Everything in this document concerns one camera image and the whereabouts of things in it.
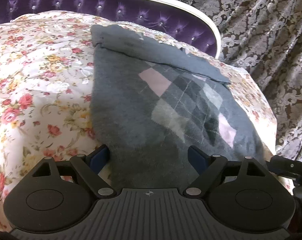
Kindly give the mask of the grey argyle knit sweater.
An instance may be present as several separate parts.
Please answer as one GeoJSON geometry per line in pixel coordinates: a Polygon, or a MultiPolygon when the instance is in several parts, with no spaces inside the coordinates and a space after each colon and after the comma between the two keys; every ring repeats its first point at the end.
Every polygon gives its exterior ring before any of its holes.
{"type": "Polygon", "coordinates": [[[265,164],[261,139],[218,68],[119,25],[94,25],[91,35],[91,120],[111,152],[115,189],[186,188],[197,177],[190,146],[265,164]]]}

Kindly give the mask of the floral bed cover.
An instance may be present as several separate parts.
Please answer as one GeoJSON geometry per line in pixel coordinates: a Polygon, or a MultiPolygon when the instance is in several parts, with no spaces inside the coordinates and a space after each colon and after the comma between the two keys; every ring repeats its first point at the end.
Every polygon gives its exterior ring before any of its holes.
{"type": "Polygon", "coordinates": [[[49,11],[0,24],[0,231],[3,202],[43,157],[88,154],[94,139],[90,28],[98,16],[49,11]]]}

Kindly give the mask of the brown damask curtain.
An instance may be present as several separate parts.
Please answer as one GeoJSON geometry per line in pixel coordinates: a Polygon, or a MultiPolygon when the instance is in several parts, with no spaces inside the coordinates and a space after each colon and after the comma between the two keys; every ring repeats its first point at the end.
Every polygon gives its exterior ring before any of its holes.
{"type": "Polygon", "coordinates": [[[302,161],[302,0],[178,0],[209,16],[220,61],[245,68],[277,120],[276,152],[302,161]]]}

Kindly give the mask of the purple tufted chaise sofa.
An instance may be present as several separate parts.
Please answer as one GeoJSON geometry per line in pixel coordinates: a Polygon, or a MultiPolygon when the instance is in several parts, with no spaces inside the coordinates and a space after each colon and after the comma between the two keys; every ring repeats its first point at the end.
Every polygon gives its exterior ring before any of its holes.
{"type": "Polygon", "coordinates": [[[66,10],[131,22],[170,35],[218,58],[221,37],[203,12],[177,0],[0,0],[0,23],[21,15],[66,10]]]}

